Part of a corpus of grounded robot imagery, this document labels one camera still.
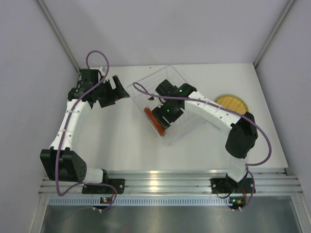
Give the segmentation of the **dark red plate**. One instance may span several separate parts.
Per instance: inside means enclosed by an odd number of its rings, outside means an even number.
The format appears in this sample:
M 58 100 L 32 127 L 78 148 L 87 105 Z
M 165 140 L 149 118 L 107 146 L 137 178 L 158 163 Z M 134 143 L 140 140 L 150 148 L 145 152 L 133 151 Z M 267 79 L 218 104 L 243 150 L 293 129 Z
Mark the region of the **dark red plate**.
M 148 120 L 151 122 L 152 126 L 156 129 L 160 136 L 165 135 L 165 130 L 170 126 L 169 123 L 163 118 L 160 113 L 159 107 L 151 110 L 149 107 L 144 108 L 144 113 Z

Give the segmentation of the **clear wire dish rack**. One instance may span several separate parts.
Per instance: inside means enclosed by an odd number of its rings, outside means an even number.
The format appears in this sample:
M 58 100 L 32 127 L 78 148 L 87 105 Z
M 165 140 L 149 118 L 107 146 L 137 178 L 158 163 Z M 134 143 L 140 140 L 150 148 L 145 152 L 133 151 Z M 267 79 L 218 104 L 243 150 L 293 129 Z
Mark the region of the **clear wire dish rack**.
M 184 88 L 186 87 L 185 83 L 187 81 L 173 66 L 166 66 L 137 82 L 146 88 L 146 91 L 149 93 L 159 96 L 168 96 L 174 90 L 184 91 Z M 161 106 L 162 103 L 166 102 L 165 99 L 154 98 L 140 93 L 132 84 L 127 87 L 127 90 L 130 97 L 142 113 L 144 113 L 143 110 L 145 107 L 149 107 L 153 110 L 155 107 Z M 183 115 L 177 121 L 171 123 L 171 126 L 165 131 L 164 136 L 160 136 L 154 128 L 155 133 L 162 143 L 169 144 L 205 122 L 204 118 L 199 115 L 182 108 L 181 110 L 184 112 Z

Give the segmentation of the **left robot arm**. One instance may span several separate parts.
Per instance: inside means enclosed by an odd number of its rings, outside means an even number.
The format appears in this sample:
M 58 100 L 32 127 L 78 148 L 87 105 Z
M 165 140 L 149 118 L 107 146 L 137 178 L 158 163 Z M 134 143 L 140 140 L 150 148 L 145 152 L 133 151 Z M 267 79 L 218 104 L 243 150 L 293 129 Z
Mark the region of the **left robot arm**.
M 68 93 L 60 129 L 50 147 L 40 153 L 40 160 L 50 180 L 93 183 L 94 189 L 100 193 L 109 189 L 110 181 L 104 169 L 89 167 L 78 155 L 82 128 L 95 103 L 104 108 L 129 97 L 118 76 L 112 77 L 115 84 L 112 87 L 110 80 L 100 82 L 102 74 L 98 69 L 81 70 L 81 79 Z

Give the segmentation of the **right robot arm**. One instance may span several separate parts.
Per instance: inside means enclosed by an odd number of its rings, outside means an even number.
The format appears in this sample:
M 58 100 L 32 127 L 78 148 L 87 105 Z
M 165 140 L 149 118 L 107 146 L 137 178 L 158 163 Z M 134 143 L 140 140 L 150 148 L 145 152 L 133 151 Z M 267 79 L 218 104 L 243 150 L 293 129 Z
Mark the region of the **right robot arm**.
M 235 193 L 243 189 L 246 157 L 258 138 L 257 129 L 253 125 L 254 116 L 249 112 L 238 116 L 225 111 L 188 83 L 177 87 L 164 80 L 155 91 L 160 95 L 162 105 L 153 110 L 146 107 L 144 112 L 159 135 L 163 136 L 171 123 L 178 120 L 185 111 L 203 117 L 228 135 L 225 149 L 231 158 L 226 181 L 227 188 Z

